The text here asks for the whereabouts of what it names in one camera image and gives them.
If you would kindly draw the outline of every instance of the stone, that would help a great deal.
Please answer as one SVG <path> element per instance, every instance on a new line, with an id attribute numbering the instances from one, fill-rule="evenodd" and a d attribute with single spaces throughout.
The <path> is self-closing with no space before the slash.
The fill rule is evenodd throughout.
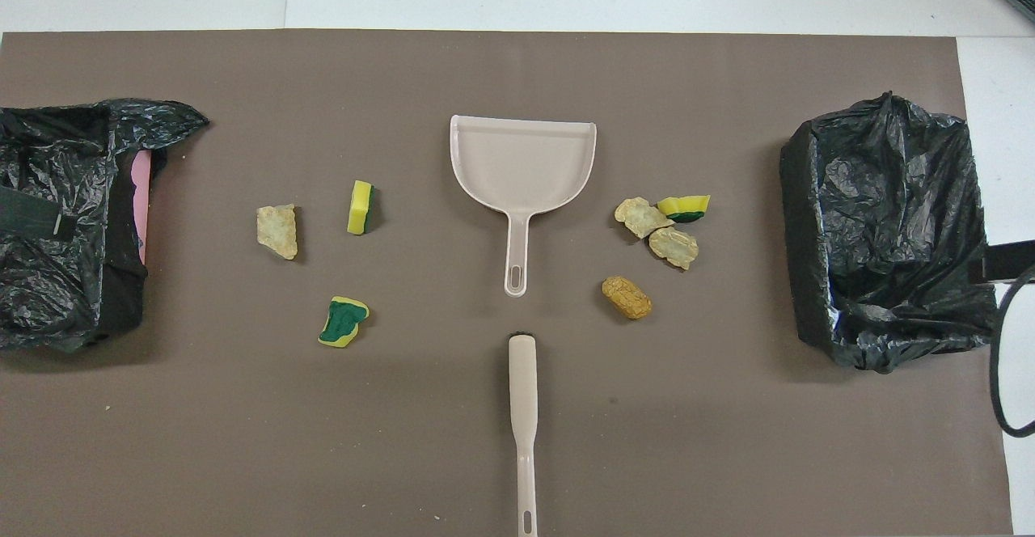
<path id="1" fill-rule="evenodd" d="M 625 276 L 608 276 L 600 291 L 625 319 L 637 320 L 650 315 L 650 297 Z"/>
<path id="2" fill-rule="evenodd" d="M 265 206 L 256 209 L 259 243 L 279 253 L 286 261 L 298 256 L 298 241 L 295 234 L 295 204 L 287 206 Z"/>
<path id="3" fill-rule="evenodd" d="M 647 243 L 658 258 L 664 258 L 677 268 L 689 269 L 690 263 L 698 258 L 698 239 L 675 228 L 661 228 L 650 235 Z"/>
<path id="4" fill-rule="evenodd" d="M 650 232 L 658 228 L 676 223 L 643 198 L 626 199 L 625 202 L 621 202 L 615 209 L 615 220 L 625 223 L 625 228 L 640 239 L 646 238 Z"/>

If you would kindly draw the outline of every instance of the trash bag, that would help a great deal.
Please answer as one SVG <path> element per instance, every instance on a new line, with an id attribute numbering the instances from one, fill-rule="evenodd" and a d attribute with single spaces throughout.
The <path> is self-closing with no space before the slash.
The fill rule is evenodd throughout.
<path id="1" fill-rule="evenodd" d="M 77 350 L 137 327 L 144 279 L 130 168 L 208 123 L 177 101 L 0 109 L 0 349 Z M 48 235 L 53 225 L 53 235 Z"/>
<path id="2" fill-rule="evenodd" d="M 859 101 L 798 127 L 780 183 L 802 341 L 881 374 L 990 341 L 993 287 L 967 275 L 985 235 L 964 120 Z"/>

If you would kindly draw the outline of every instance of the black cable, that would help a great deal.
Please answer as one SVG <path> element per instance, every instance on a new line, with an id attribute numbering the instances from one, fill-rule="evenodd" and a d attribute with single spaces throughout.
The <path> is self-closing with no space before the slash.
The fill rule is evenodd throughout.
<path id="1" fill-rule="evenodd" d="M 1010 284 L 1010 290 L 1006 291 L 1006 295 L 1003 297 L 1002 304 L 999 305 L 999 312 L 996 317 L 996 331 L 992 337 L 992 359 L 988 360 L 988 389 L 992 393 L 992 410 L 996 413 L 996 421 L 999 422 L 999 427 L 1002 427 L 1004 432 L 1013 438 L 1026 438 L 1035 434 L 1035 421 L 1029 422 L 1022 427 L 1013 427 L 1006 422 L 1006 415 L 1003 414 L 1003 404 L 999 397 L 999 348 L 1002 345 L 1003 324 L 1006 323 L 1006 309 L 1010 308 L 1010 302 L 1013 300 L 1014 295 L 1017 294 L 1017 291 L 1021 291 L 1021 287 L 1031 282 L 1032 279 L 1035 279 L 1035 265 L 1031 265 L 1025 272 L 1021 272 L 1021 276 L 1017 276 L 1017 279 L 1014 279 L 1013 284 Z"/>

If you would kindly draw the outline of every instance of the sponge piece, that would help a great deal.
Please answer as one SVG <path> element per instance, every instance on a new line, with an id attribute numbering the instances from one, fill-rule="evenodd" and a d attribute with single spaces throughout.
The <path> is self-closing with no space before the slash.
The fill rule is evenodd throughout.
<path id="1" fill-rule="evenodd" d="M 352 205 L 349 206 L 349 234 L 363 235 L 368 230 L 371 203 L 374 202 L 373 184 L 356 180 L 352 185 Z"/>
<path id="2" fill-rule="evenodd" d="M 371 309 L 363 302 L 352 298 L 333 297 L 327 309 L 327 323 L 318 338 L 325 346 L 344 348 L 356 338 L 359 323 L 371 316 Z"/>
<path id="3" fill-rule="evenodd" d="M 687 195 L 683 198 L 666 198 L 657 202 L 657 209 L 675 222 L 692 222 L 705 216 L 710 195 Z"/>

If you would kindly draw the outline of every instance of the black garbage bag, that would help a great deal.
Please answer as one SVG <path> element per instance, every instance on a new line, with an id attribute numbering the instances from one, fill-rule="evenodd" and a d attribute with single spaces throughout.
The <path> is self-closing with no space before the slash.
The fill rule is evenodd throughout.
<path id="1" fill-rule="evenodd" d="M 985 235 L 964 120 L 887 92 L 802 123 L 780 183 L 802 341 L 881 374 L 990 341 L 993 287 L 967 278 Z"/>
<path id="2" fill-rule="evenodd" d="M 153 151 L 153 175 L 207 123 L 185 103 L 137 98 L 0 109 L 0 349 L 70 352 L 140 324 L 134 158 Z"/>

